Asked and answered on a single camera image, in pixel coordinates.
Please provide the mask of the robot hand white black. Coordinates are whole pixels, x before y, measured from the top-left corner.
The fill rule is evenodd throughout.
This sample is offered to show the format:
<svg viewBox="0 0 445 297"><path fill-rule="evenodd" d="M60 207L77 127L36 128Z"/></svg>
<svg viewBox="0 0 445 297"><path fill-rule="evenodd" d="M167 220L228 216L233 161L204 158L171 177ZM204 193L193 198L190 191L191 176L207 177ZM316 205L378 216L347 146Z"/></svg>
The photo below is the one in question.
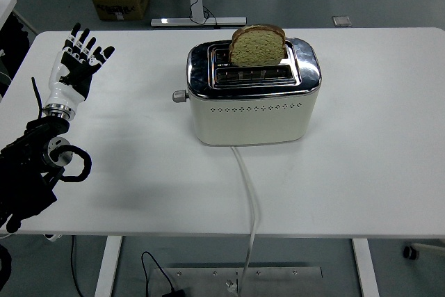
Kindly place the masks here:
<svg viewBox="0 0 445 297"><path fill-rule="evenodd" d="M50 95L44 104L46 115L72 119L78 105L86 101L92 76L111 57L115 48L96 46L90 30L76 23L58 52L49 79Z"/></svg>

